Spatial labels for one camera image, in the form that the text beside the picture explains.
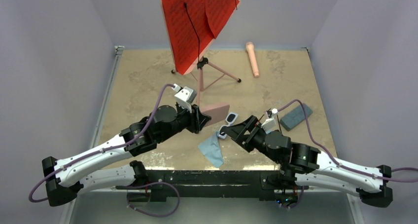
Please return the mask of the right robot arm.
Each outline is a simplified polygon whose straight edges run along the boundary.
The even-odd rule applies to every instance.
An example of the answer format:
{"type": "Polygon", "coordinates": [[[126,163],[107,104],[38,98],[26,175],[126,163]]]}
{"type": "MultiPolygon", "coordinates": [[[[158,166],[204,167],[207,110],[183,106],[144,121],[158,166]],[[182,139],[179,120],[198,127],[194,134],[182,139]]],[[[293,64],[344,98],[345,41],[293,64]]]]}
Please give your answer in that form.
{"type": "Polygon", "coordinates": [[[255,116],[242,123],[224,126],[222,134],[230,137],[247,152],[257,150],[279,165],[279,170],[261,178],[262,184],[279,189],[281,205],[295,204],[296,194],[287,194],[286,190],[305,187],[322,187],[345,192],[367,205],[386,208],[393,201],[393,191],[385,178],[391,178],[391,168],[360,166],[306,144],[293,142],[279,129],[276,118],[259,122],[255,116]]]}

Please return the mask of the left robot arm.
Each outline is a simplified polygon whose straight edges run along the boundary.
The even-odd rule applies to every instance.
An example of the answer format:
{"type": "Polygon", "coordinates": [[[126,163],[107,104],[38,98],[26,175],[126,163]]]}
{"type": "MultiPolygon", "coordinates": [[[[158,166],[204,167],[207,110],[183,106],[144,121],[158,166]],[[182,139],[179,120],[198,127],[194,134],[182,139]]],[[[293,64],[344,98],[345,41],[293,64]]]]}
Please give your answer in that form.
{"type": "Polygon", "coordinates": [[[64,205],[87,190],[88,185],[96,185],[99,171],[107,165],[151,151],[183,130],[198,134],[211,120],[209,112],[202,112],[197,105],[192,105],[191,110],[179,104],[163,105],[93,149],[65,159],[44,158],[49,206],[64,205]]]}

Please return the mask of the pink glasses case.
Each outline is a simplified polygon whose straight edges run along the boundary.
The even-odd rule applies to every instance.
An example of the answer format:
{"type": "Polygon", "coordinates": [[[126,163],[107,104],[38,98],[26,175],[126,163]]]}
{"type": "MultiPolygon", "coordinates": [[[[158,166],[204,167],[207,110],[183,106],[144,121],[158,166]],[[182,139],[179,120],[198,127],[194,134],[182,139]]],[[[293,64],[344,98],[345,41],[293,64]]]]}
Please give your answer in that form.
{"type": "Polygon", "coordinates": [[[201,113],[211,117],[210,121],[207,122],[204,127],[216,124],[220,121],[223,121],[229,113],[230,105],[226,102],[220,102],[217,104],[212,104],[204,106],[201,108],[201,113]]]}

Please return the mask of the light blue cleaning cloth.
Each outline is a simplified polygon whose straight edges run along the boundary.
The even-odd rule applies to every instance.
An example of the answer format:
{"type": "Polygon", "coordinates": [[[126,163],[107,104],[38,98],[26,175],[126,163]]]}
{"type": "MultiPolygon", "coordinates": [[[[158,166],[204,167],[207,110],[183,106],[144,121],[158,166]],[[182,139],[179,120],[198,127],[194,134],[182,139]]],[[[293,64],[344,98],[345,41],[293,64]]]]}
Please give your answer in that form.
{"type": "Polygon", "coordinates": [[[200,152],[215,168],[219,168],[224,164],[218,135],[219,132],[217,131],[198,145],[200,152]]]}

